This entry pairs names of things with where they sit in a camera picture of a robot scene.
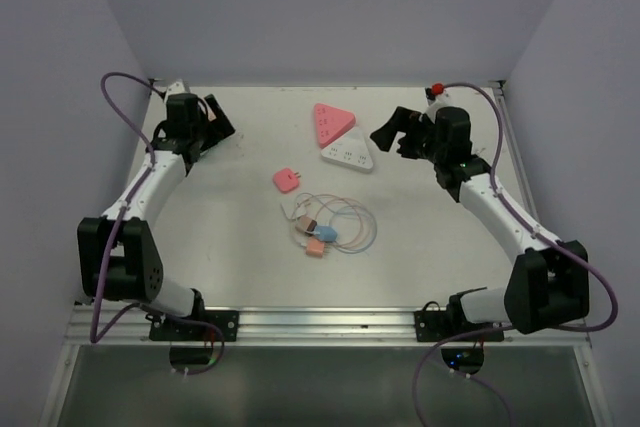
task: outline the blue connector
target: blue connector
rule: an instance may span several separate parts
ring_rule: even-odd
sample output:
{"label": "blue connector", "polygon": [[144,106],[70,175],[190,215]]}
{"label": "blue connector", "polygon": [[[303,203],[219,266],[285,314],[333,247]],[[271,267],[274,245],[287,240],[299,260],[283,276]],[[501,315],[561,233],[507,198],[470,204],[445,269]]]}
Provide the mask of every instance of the blue connector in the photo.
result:
{"label": "blue connector", "polygon": [[328,225],[316,225],[313,230],[313,236],[320,242],[335,242],[338,238],[338,233]]}

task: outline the pink power strip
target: pink power strip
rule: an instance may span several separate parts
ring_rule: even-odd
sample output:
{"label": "pink power strip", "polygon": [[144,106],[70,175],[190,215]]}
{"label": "pink power strip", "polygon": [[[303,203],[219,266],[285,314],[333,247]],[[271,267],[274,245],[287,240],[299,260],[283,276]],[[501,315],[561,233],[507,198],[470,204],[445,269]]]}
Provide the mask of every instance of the pink power strip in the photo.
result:
{"label": "pink power strip", "polygon": [[323,149],[356,125],[356,116],[353,113],[326,104],[316,104],[313,107],[313,118],[318,144]]}

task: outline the white table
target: white table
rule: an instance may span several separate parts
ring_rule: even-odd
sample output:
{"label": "white table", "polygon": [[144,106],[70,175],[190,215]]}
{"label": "white table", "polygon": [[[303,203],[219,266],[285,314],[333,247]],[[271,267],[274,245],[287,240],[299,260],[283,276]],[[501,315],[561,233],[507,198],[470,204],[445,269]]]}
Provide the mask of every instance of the white table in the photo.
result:
{"label": "white table", "polygon": [[[371,174],[320,158],[312,122],[315,103],[354,112],[368,137],[398,105],[424,110],[423,89],[192,91],[213,93],[237,132],[195,165],[167,202],[153,233],[165,275],[200,290],[207,306],[416,307],[434,299],[446,303],[450,294],[462,290],[506,284],[511,265],[502,250],[437,185],[430,163],[382,153],[370,141]],[[471,116],[474,148],[490,162],[497,128],[489,105],[466,89],[454,89],[452,96]],[[162,102],[154,97],[144,131],[150,135],[164,116]],[[521,201],[511,155],[503,145],[498,174]],[[138,170],[142,151],[141,144],[132,172]],[[284,195],[271,181],[283,167],[302,175],[297,192],[332,193],[364,203],[378,221],[375,244],[358,255],[304,255],[289,237],[280,210]]]}

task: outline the electrical outlet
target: electrical outlet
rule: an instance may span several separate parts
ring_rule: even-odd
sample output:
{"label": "electrical outlet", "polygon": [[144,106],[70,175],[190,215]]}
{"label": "electrical outlet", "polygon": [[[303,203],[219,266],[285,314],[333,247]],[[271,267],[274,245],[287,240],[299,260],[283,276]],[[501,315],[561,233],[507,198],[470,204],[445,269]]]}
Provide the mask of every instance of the electrical outlet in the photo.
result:
{"label": "electrical outlet", "polygon": [[356,116],[353,113],[326,104],[316,104],[313,107],[313,116],[316,138],[321,148],[325,148],[356,125]]}
{"label": "electrical outlet", "polygon": [[327,162],[360,172],[369,173],[373,170],[373,159],[364,134],[359,127],[354,127],[322,149],[320,155]]}

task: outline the gray partition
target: gray partition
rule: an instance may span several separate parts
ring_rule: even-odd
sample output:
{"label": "gray partition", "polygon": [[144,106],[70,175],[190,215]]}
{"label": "gray partition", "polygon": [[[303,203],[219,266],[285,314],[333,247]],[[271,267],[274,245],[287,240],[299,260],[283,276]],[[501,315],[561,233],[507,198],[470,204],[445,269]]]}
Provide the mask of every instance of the gray partition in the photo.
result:
{"label": "gray partition", "polygon": [[[233,348],[209,373],[171,374],[167,347],[83,347],[60,426],[417,426],[411,378],[424,348]],[[572,348],[489,348],[479,374],[518,426],[595,425]],[[501,426],[487,389],[427,363],[431,425]]]}

